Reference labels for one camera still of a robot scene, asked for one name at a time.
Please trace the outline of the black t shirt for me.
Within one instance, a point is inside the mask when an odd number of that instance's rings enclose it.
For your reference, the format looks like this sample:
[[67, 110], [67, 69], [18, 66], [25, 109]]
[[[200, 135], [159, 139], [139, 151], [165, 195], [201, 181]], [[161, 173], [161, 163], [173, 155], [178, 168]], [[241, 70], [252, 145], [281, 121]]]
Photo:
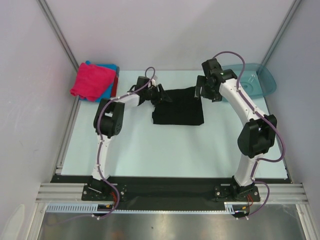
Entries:
[[204, 121], [202, 101], [195, 97], [194, 86], [184, 89], [167, 90], [172, 100], [155, 105], [152, 120], [156, 125], [200, 126]]

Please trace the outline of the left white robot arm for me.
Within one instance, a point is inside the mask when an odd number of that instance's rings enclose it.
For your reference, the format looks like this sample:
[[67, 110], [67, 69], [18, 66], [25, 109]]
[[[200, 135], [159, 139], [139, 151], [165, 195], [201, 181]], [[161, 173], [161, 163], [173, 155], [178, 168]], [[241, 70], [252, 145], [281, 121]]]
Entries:
[[154, 106], [162, 102], [171, 103], [172, 99], [165, 92], [161, 84], [146, 76], [140, 76], [130, 90], [119, 97], [103, 98], [94, 117], [93, 127], [97, 134], [97, 157], [88, 187], [100, 200], [110, 196], [112, 187], [106, 180], [110, 176], [105, 173], [107, 155], [110, 143], [115, 139], [123, 127], [126, 109], [140, 106], [145, 101], [150, 101]]

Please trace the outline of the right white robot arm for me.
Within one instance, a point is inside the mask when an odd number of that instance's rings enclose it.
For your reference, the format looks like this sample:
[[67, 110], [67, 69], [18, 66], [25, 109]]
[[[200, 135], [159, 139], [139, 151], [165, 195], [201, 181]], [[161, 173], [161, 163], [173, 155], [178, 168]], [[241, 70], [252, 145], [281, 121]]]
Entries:
[[277, 119], [266, 115], [249, 98], [231, 69], [224, 70], [216, 58], [202, 64], [204, 74], [197, 77], [195, 97], [220, 102], [226, 99], [239, 117], [243, 128], [237, 139], [240, 162], [229, 187], [231, 196], [242, 201], [254, 188], [258, 159], [274, 145]]

